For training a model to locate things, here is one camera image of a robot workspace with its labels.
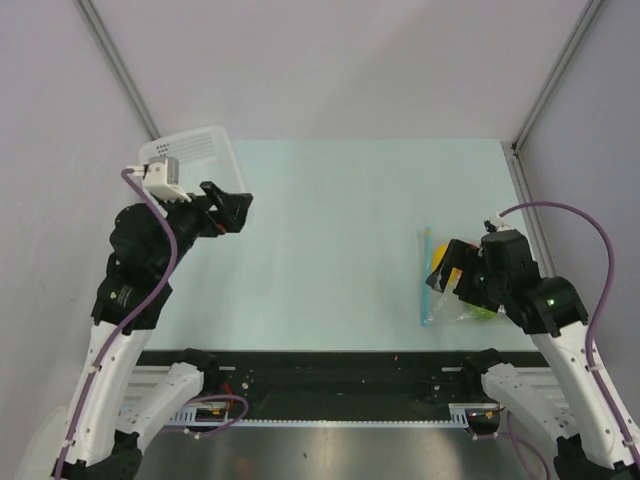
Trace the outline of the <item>clear zip top bag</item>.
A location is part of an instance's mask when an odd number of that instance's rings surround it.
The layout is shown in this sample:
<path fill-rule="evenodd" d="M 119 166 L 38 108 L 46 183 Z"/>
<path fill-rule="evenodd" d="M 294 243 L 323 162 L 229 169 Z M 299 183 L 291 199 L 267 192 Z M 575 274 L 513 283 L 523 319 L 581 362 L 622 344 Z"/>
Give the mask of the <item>clear zip top bag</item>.
<path fill-rule="evenodd" d="M 426 227 L 421 239 L 423 242 L 421 254 L 424 260 L 420 293 L 421 326 L 427 327 L 435 322 L 472 321 L 463 318 L 463 314 L 470 305 L 463 303 L 456 295 L 453 294 L 453 289 L 458 281 L 460 271 L 457 270 L 457 278 L 455 282 L 451 283 L 443 293 L 433 291 L 425 284 L 426 278 L 434 271 L 431 267 L 431 258 L 434 248 L 440 244 L 448 245 L 451 238 L 437 235 L 432 228 Z M 500 307 L 497 316 L 504 314 L 505 309 Z"/>

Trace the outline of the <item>yellow fake lemon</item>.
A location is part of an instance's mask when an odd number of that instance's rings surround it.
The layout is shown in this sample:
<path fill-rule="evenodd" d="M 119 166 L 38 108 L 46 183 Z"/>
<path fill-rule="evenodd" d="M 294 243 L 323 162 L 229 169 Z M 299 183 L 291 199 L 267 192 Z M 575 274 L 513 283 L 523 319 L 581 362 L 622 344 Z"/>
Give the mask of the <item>yellow fake lemon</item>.
<path fill-rule="evenodd" d="M 432 258 L 431 258 L 431 267 L 433 270 L 435 270 L 438 267 L 438 265 L 444 258 L 447 248 L 448 248 L 447 244 L 440 244 L 434 248 L 432 253 Z"/>

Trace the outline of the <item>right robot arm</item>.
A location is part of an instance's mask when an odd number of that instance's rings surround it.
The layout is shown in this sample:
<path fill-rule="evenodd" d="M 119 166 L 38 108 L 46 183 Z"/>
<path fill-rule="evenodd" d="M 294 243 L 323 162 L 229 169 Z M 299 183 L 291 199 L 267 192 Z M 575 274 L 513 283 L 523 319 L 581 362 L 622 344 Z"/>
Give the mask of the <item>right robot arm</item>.
<path fill-rule="evenodd" d="M 543 356 L 564 396 L 558 407 L 532 387 L 496 350 L 470 356 L 461 388 L 473 401 L 488 397 L 539 441 L 554 448 L 553 467 L 561 479 L 636 479 L 639 462 L 631 452 L 639 426 L 618 398 L 599 357 L 587 344 L 588 314 L 574 286 L 544 277 L 527 238 L 517 230 L 488 233 L 479 244 L 451 240 L 444 254 L 426 254 L 426 287 L 451 293 L 461 302 L 503 311 Z"/>

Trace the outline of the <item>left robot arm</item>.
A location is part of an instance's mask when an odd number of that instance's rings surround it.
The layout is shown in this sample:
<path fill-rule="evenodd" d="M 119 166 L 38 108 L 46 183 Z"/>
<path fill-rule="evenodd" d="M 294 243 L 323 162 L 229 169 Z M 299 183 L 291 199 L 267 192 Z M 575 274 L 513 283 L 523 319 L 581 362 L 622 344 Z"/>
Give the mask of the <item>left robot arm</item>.
<path fill-rule="evenodd" d="M 129 414 L 121 413 L 133 369 L 172 293 L 175 268 L 198 239 L 239 233 L 253 202 L 249 193 L 227 193 L 209 181 L 200 188 L 186 202 L 142 194 L 116 216 L 52 478 L 132 479 L 151 440 L 184 405 L 196 398 L 237 401 L 222 389 L 217 357 L 186 349 Z"/>

